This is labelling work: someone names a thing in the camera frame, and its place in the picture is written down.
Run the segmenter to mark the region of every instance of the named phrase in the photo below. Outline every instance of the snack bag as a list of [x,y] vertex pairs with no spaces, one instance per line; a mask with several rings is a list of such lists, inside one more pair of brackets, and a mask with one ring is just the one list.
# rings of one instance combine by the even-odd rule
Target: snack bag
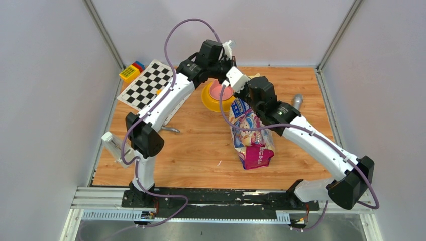
[[[242,128],[264,126],[253,110],[238,98],[231,105],[229,121]],[[231,127],[231,137],[244,169],[269,166],[275,152],[272,132],[269,129],[241,131]]]

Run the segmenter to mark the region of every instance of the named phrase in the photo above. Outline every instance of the yellow object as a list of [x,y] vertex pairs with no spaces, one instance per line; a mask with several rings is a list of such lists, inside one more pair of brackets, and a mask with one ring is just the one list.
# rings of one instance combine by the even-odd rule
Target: yellow object
[[130,83],[133,80],[135,80],[136,77],[138,77],[140,74],[141,74],[141,72],[139,72],[139,69],[137,69],[133,65],[129,65],[125,70],[123,70],[119,74],[119,76],[124,82]]
[[[219,107],[219,101],[213,99],[209,93],[209,90],[212,84],[213,82],[206,85],[204,89],[202,89],[201,101],[207,109],[214,112],[221,112],[221,108]],[[234,102],[234,100],[235,100],[235,97],[232,96],[231,98],[222,101],[224,112],[229,112],[229,108],[231,108],[231,104],[232,102]]]

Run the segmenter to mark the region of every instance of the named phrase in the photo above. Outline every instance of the gray wall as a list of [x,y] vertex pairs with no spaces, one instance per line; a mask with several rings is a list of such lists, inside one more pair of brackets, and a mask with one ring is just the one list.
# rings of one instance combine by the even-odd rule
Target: gray wall
[[376,162],[385,240],[424,240],[426,2],[365,1],[324,70],[343,141]]
[[0,2],[0,240],[58,240],[118,68],[82,1]]
[[[163,45],[180,21],[201,18],[224,42],[236,41],[238,65],[317,65],[353,0],[94,0],[125,64],[164,62]],[[213,39],[202,23],[180,27],[169,42],[179,64]]]

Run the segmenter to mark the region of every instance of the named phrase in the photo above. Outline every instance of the gray floor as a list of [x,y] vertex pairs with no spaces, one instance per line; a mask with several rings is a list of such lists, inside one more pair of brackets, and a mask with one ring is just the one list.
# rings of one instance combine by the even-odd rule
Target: gray floor
[[[314,224],[319,215],[309,216]],[[127,221],[86,220],[80,227],[83,241],[104,240],[118,230],[134,225]],[[213,241],[213,240],[366,240],[359,215],[327,214],[314,230],[298,233],[286,225],[274,224],[223,224],[223,223],[177,223],[169,222],[158,227],[132,228],[110,239],[155,240],[155,241]]]

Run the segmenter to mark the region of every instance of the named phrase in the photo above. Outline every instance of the robotic arm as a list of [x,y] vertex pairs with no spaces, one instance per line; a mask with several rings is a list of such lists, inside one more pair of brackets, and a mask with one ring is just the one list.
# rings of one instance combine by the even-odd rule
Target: robotic arm
[[[271,128],[280,136],[305,149],[332,175],[332,178],[323,180],[297,180],[288,189],[291,194],[289,201],[293,206],[300,206],[313,200],[332,200],[344,209],[351,209],[367,190],[367,185],[347,160],[352,160],[366,175],[369,182],[372,180],[374,162],[367,156],[360,159],[343,150],[318,132],[297,109],[290,104],[278,101],[274,86],[265,76],[250,79],[242,74],[236,68],[235,58],[231,55],[231,44],[230,41],[224,44],[213,40],[204,41],[199,52],[180,63],[174,85],[169,83],[165,87],[165,90],[169,89],[170,92],[154,110],[151,110],[151,107],[162,99],[166,91],[163,90],[147,108],[137,115],[132,113],[127,115],[127,129],[139,121],[141,116],[145,116],[129,135],[135,155],[141,158],[139,170],[137,170],[141,178],[139,180],[135,176],[130,183],[130,188],[140,191],[141,196],[138,199],[146,200],[149,204],[149,197],[140,190],[138,181],[145,189],[154,189],[155,156],[164,146],[164,140],[158,134],[161,126],[181,100],[191,95],[209,78],[216,78],[219,83],[230,85],[235,91],[234,96],[246,102],[264,125],[291,124],[309,130],[306,132],[293,127]],[[341,150],[346,158],[340,157],[334,148],[325,144],[318,136],[332,143],[334,148]]]

